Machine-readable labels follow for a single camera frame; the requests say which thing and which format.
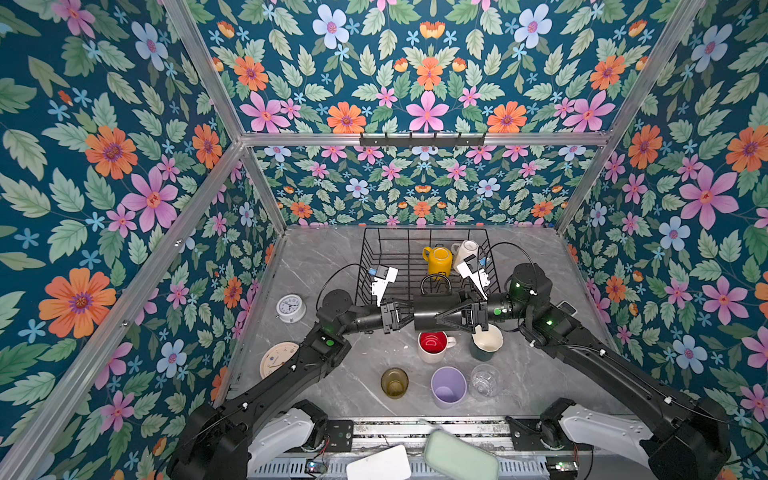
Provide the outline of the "black mug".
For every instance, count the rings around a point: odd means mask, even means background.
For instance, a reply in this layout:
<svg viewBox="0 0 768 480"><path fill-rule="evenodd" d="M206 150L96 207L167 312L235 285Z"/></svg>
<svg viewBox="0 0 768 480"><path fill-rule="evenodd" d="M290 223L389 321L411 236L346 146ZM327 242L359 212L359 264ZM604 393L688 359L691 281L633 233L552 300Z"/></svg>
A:
<svg viewBox="0 0 768 480"><path fill-rule="evenodd" d="M427 275L419 283L412 302L413 325L417 332L455 331L440 325L437 316L460 303L460 295L454 291L449 277Z"/></svg>

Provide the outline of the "olive green glass tumbler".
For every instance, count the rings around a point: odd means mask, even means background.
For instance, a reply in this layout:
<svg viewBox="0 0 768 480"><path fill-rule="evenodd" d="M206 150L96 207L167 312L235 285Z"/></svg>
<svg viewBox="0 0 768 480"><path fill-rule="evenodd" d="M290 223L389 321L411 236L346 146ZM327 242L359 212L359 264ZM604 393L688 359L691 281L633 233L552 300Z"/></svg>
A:
<svg viewBox="0 0 768 480"><path fill-rule="evenodd" d="M409 387L409 377L401 368L389 368L382 374L380 386L387 397L391 399L400 399L407 392Z"/></svg>

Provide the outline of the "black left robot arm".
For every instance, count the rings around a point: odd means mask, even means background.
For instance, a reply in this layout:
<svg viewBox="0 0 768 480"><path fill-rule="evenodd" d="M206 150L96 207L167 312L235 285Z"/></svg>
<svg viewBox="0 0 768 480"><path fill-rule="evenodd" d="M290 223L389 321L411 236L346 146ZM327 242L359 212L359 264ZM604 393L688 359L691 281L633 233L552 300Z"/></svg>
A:
<svg viewBox="0 0 768 480"><path fill-rule="evenodd" d="M188 417L168 460L171 479L245 479L256 437L307 388L337 368L351 350L349 334L397 331L413 321L414 305L392 300L357 306L350 294L328 293L316 322L298 350L278 369L246 392L218 407L203 405Z"/></svg>

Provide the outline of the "yellow mug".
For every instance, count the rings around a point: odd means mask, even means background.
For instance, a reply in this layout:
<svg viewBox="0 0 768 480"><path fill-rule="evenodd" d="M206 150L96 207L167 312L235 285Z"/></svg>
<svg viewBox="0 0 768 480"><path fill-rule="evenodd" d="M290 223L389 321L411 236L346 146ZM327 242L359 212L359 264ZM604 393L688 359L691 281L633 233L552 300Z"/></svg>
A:
<svg viewBox="0 0 768 480"><path fill-rule="evenodd" d="M422 257L427 262L428 275L449 277L453 267L453 253L444 246L425 247Z"/></svg>

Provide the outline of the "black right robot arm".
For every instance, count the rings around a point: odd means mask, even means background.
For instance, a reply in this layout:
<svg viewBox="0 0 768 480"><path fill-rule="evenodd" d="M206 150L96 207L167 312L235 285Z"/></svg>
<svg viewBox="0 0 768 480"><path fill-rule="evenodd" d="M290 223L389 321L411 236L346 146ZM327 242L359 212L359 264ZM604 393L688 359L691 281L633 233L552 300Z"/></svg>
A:
<svg viewBox="0 0 768 480"><path fill-rule="evenodd" d="M506 292L461 292L435 320L471 333L513 321L531 347L581 372L637 418L600 414L560 398L539 418L536 433L545 447L588 444L630 459L658 479L717 478L731 455L724 408L665 386L625 360L553 304L551 289L537 264L519 264Z"/></svg>

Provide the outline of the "white ceramic mug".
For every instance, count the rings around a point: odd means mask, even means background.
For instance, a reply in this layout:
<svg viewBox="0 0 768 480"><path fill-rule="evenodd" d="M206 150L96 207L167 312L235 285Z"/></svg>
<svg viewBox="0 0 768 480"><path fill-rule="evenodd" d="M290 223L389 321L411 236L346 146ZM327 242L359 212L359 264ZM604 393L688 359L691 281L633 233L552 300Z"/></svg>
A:
<svg viewBox="0 0 768 480"><path fill-rule="evenodd" d="M458 265L464 262L467 257L478 254L479 246L473 240L464 240L452 244L451 251L453 254L453 269L456 270Z"/></svg>

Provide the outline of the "dark green mug cream inside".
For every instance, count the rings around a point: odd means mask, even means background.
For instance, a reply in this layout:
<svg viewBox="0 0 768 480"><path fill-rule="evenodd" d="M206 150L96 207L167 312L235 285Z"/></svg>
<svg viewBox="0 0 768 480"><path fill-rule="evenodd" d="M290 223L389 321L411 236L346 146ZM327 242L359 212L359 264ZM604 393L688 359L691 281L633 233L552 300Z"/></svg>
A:
<svg viewBox="0 0 768 480"><path fill-rule="evenodd" d="M478 361L488 362L501 349L503 343L503 333L498 327L489 325L483 330L478 325L471 336L470 355Z"/></svg>

